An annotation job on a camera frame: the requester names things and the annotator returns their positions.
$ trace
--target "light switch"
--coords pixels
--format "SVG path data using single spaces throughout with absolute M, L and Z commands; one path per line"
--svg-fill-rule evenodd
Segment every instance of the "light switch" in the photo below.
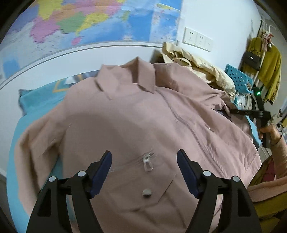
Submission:
M 194 31 L 190 28 L 185 28 L 183 43 L 195 45 L 196 37 L 197 37 L 196 31 Z
M 207 51 L 211 51 L 212 47 L 213 47 L 213 40 L 207 37 L 204 44 L 204 49 Z
M 196 37 L 196 41 L 195 41 L 195 46 L 204 48 L 205 41 L 206 41 L 206 36 L 198 33 Z

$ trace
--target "zipper pull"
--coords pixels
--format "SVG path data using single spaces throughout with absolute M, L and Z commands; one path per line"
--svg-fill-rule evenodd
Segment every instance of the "zipper pull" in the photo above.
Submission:
M 152 165 L 152 162 L 150 161 L 150 157 L 152 156 L 151 152 L 148 152 L 143 157 L 143 167 L 146 172 L 151 172 L 154 166 Z

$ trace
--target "blue gripper pad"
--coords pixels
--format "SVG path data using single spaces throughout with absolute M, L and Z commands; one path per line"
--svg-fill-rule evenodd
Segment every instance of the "blue gripper pad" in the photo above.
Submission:
M 91 178 L 92 180 L 92 188 L 90 190 L 90 195 L 93 198 L 95 195 L 100 193 L 100 190 L 106 180 L 108 175 L 108 171 L 112 165 L 112 154 L 108 152 L 102 161 L 99 161 L 100 166 L 96 172 L 96 174 Z
M 188 187 L 189 192 L 195 196 L 199 197 L 200 191 L 197 187 L 197 177 L 189 165 L 189 159 L 187 155 L 183 154 L 181 150 L 177 152 L 177 164 Z

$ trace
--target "zipper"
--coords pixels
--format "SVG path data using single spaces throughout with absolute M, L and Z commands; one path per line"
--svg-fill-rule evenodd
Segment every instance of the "zipper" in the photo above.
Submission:
M 171 107 L 171 105 L 169 104 L 169 102 L 167 101 L 167 99 L 165 98 L 165 96 L 163 95 L 163 93 L 161 91 L 159 91 L 157 88 L 156 88 L 156 92 L 159 93 L 161 95 L 161 97 L 164 99 L 165 103 L 167 104 L 168 108 L 170 109 L 170 111 L 172 112 L 173 116 L 179 121 L 181 122 L 182 124 L 184 124 L 190 131 L 191 133 L 193 134 L 195 140 L 196 140 L 196 143 L 198 144 L 198 146 L 200 147 L 200 149 L 202 150 L 202 152 L 204 153 L 204 155 L 206 156 L 207 160 L 212 164 L 212 161 L 217 165 L 217 167 L 215 167 L 215 170 L 221 174 L 222 176 L 226 177 L 224 172 L 220 169 L 218 163 L 215 161 L 215 160 L 212 160 L 212 156 L 209 152 L 206 151 L 206 149 L 202 146 L 202 144 L 200 143 L 198 137 L 196 136 L 194 130 L 192 129 L 192 127 L 183 119 L 181 118 L 174 110 L 173 108 Z
M 156 155 L 152 151 L 149 151 L 147 153 L 144 153 L 139 158 L 137 158 L 137 159 L 135 159 L 135 160 L 133 160 L 131 162 L 126 163 L 125 165 L 122 165 L 122 166 L 110 169 L 108 173 L 117 172 L 117 171 L 120 171 L 122 169 L 125 169 L 128 166 L 138 165 L 138 164 L 141 164 L 141 163 L 143 163 L 144 170 L 146 172 L 150 172 L 154 168 L 153 165 L 152 165 L 151 160 L 154 159 L 155 157 L 156 157 Z
M 152 152 L 148 152 L 148 153 L 145 153 L 145 155 L 143 156 L 143 167 L 146 172 L 151 172 L 152 169 L 154 168 L 154 166 L 152 165 L 152 162 L 150 161 L 151 156 L 153 154 L 154 153 Z

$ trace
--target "pillow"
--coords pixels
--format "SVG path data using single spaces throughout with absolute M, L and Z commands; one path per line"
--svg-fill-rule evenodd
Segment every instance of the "pillow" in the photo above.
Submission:
M 55 104 L 65 97 L 66 91 L 75 83 L 88 77 L 96 77 L 97 71 L 74 75 L 39 87 L 35 90 L 19 90 L 19 106 L 23 116 L 47 105 Z

